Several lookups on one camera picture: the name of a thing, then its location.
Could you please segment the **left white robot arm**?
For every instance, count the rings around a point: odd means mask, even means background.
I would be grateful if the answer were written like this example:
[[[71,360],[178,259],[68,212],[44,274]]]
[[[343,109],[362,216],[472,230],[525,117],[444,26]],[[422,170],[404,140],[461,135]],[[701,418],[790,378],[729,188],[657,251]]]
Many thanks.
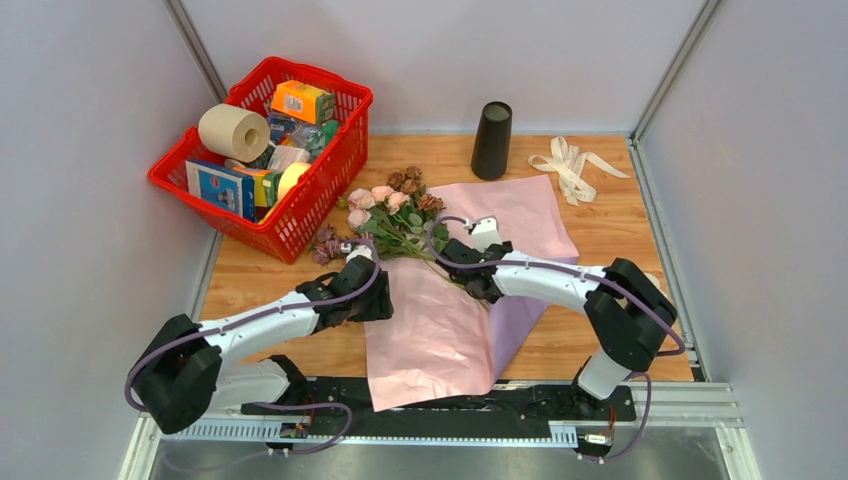
[[[388,272],[356,256],[341,271],[260,307],[201,322],[185,314],[168,319],[131,368],[125,393],[164,434],[187,429],[210,410],[244,404],[270,403],[293,414],[306,399],[293,363],[283,355],[255,364],[245,358],[344,322],[388,320],[393,313]]]

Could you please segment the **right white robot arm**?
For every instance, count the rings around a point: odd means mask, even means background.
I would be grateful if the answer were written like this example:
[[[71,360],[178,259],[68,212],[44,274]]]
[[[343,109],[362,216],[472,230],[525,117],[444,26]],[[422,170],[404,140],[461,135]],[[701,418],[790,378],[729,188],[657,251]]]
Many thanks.
[[[573,410],[592,419],[605,411],[611,394],[635,373],[645,373],[665,355],[668,339],[685,350],[673,325],[678,313],[668,298],[633,262],[580,266],[543,260],[513,249],[510,242],[479,251],[452,239],[437,263],[475,299],[496,303],[527,297],[583,313],[599,342],[570,392]]]

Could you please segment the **pink and purple wrapping paper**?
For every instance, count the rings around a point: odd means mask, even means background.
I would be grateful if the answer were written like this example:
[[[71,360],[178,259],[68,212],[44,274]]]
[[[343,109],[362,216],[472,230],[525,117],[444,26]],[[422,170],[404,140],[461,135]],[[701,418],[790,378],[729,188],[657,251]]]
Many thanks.
[[[547,175],[431,187],[445,214],[493,216],[501,237],[537,258],[575,264],[579,253],[563,225]],[[375,411],[490,391],[548,305],[505,297],[488,307],[422,260],[385,262],[391,319],[365,327],[367,379]]]

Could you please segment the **cream ribbon with gold print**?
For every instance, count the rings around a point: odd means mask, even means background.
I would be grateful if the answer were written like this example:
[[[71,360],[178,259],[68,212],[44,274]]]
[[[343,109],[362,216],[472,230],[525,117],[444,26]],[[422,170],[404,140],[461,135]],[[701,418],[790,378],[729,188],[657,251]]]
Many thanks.
[[[596,199],[597,189],[582,178],[587,164],[615,178],[629,178],[628,174],[613,167],[596,153],[581,151],[579,147],[569,144],[563,136],[552,138],[549,147],[549,155],[530,155],[527,163],[538,171],[555,173],[560,193],[570,205],[579,206]]]

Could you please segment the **purple flower bouquet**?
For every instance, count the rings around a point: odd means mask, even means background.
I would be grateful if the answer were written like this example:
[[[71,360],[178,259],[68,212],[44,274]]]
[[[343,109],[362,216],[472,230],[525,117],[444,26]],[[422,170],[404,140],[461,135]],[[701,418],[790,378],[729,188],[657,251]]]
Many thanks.
[[[442,198],[430,193],[425,185],[422,170],[408,166],[405,170],[392,172],[380,185],[359,188],[347,197],[339,197],[337,209],[347,210],[347,225],[353,236],[342,236],[338,229],[327,224],[319,228],[310,246],[312,260],[326,266],[347,255],[343,247],[364,247],[364,254],[371,254],[367,246],[350,244],[350,240],[366,239],[376,248],[381,262],[411,258],[424,263],[436,272],[435,254],[426,245],[425,236],[445,209]],[[310,301],[340,298],[361,288],[374,271],[373,262],[354,260],[353,267],[343,267],[304,282],[296,287]],[[363,294],[340,302],[339,307],[322,307],[330,311],[348,312],[349,320],[373,321],[388,319],[393,313],[390,297],[390,274],[388,267],[381,267],[375,282]],[[440,278],[459,287],[444,273]]]

